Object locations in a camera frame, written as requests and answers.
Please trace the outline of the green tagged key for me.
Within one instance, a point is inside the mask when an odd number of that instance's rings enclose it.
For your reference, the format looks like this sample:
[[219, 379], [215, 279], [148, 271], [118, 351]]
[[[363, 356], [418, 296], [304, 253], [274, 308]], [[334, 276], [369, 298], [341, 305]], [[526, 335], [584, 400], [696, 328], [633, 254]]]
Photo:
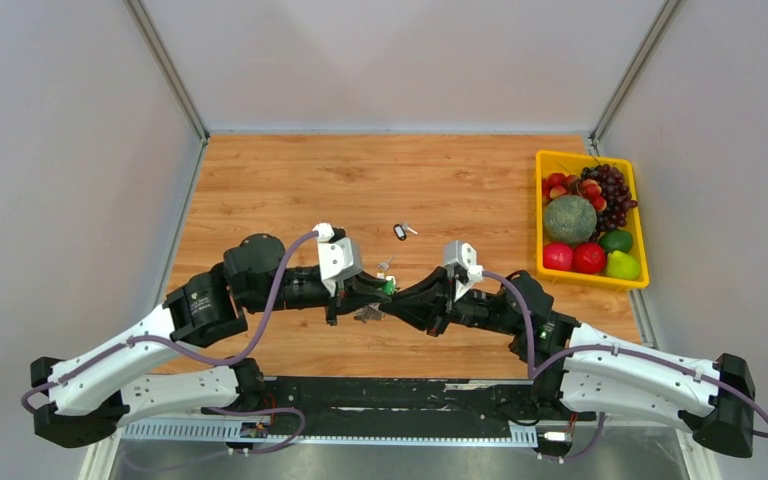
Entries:
[[398, 287], [394, 279], [389, 279], [387, 283], [382, 287], [382, 290], [387, 295], [393, 295], [397, 289]]

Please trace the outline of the large silver keyring with clips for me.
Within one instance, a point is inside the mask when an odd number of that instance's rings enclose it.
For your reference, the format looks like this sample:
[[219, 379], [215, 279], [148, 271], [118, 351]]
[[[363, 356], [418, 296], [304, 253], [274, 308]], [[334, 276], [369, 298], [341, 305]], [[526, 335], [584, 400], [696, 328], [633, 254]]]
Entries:
[[376, 305], [362, 307], [353, 313], [353, 319], [362, 323], [381, 321], [385, 316], [386, 314]]

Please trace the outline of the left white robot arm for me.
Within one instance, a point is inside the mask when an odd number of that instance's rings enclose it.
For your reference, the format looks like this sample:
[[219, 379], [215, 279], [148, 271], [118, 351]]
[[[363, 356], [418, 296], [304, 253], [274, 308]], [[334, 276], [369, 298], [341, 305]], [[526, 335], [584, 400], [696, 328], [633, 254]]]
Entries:
[[321, 308], [328, 324], [389, 300], [393, 283], [363, 269], [358, 245], [342, 229], [318, 225], [313, 266], [293, 267], [294, 245], [258, 233], [220, 263], [172, 291], [144, 318], [71, 359], [41, 357], [30, 366], [35, 434], [64, 448], [99, 442], [141, 419], [215, 408], [257, 412], [266, 399], [251, 348], [225, 359], [206, 354], [245, 332], [246, 317]]

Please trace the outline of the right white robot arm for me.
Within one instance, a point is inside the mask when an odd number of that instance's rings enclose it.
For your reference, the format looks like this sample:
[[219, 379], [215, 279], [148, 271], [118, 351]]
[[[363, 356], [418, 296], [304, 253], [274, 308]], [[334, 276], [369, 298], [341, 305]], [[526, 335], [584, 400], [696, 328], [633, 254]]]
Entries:
[[752, 456], [755, 387], [744, 359], [693, 359], [636, 345], [556, 311], [525, 271], [499, 282], [494, 294], [458, 295], [459, 277], [438, 268], [381, 309], [430, 336], [451, 324], [510, 336], [510, 351], [529, 370], [530, 402], [544, 417], [636, 417], [684, 431], [714, 452]]

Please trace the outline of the yellow tagged key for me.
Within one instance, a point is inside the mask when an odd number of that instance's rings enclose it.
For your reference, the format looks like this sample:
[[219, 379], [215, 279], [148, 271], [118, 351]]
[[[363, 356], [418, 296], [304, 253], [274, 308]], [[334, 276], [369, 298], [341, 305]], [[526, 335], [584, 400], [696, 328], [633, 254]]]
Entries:
[[381, 274], [386, 273], [394, 259], [395, 256], [390, 256], [387, 260], [380, 262], [376, 267], [377, 272]]

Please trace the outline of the black tagged key loose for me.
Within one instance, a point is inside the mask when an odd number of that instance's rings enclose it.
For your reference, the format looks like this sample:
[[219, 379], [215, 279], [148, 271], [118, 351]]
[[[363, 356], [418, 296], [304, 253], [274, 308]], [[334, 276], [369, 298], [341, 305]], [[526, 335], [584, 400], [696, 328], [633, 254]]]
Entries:
[[418, 235], [418, 232], [407, 223], [394, 224], [392, 229], [399, 241], [406, 241], [411, 235]]

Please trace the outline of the red apple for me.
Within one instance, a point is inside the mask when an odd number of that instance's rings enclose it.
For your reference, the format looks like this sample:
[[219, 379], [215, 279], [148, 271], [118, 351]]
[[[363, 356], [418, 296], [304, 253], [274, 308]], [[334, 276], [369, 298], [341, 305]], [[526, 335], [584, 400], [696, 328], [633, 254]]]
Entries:
[[586, 275], [598, 275], [607, 264], [607, 254], [598, 243], [582, 243], [573, 249], [572, 270]]
[[542, 265], [545, 269], [571, 271], [574, 264], [574, 250], [567, 244], [553, 242], [542, 250]]

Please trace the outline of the green melon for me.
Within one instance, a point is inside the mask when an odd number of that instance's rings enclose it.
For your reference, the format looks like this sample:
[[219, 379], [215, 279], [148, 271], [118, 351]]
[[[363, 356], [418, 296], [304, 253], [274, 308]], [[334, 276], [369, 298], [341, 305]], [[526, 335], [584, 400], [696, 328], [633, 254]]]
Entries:
[[597, 225], [597, 212], [584, 198], [563, 196], [544, 209], [542, 226], [554, 242], [578, 245], [586, 242]]

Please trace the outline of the red strawberries pile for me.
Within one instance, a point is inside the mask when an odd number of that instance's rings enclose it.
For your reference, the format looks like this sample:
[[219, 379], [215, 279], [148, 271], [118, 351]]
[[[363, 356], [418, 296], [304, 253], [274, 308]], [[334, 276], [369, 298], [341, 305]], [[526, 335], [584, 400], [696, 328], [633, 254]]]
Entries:
[[540, 191], [544, 205], [563, 196], [577, 196], [587, 200], [596, 212], [604, 212], [608, 207], [601, 185], [589, 176], [554, 172], [541, 179]]

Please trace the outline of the yellow plastic fruit bin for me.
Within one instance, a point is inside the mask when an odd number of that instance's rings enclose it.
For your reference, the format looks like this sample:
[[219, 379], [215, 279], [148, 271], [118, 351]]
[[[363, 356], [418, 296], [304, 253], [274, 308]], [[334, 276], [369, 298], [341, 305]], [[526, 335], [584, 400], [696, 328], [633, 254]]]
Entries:
[[650, 284], [628, 160], [536, 154], [537, 270], [552, 281], [629, 291]]

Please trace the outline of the green pear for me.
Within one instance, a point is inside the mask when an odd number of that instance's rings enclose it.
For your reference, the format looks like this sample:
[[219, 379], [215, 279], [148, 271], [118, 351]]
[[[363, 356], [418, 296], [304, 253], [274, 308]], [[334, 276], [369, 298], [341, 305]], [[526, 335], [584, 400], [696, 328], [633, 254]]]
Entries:
[[614, 250], [607, 254], [607, 262], [604, 274], [607, 277], [619, 280], [635, 280], [641, 273], [640, 262], [632, 255], [621, 250]]

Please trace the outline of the green avocado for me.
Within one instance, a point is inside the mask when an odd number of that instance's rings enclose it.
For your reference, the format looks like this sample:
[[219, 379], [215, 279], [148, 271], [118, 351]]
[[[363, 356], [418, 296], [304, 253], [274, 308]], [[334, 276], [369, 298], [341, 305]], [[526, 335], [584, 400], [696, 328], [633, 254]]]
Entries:
[[628, 254], [634, 245], [634, 238], [628, 231], [614, 230], [603, 234], [598, 244], [606, 254], [614, 251]]

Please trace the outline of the dark grape bunch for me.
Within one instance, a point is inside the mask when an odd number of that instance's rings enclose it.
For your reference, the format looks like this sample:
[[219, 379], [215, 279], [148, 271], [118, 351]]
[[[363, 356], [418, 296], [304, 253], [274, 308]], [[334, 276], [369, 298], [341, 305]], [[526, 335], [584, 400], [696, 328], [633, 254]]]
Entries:
[[626, 176], [618, 167], [606, 163], [584, 167], [580, 172], [577, 192], [596, 211], [595, 235], [626, 227], [631, 212], [638, 207]]

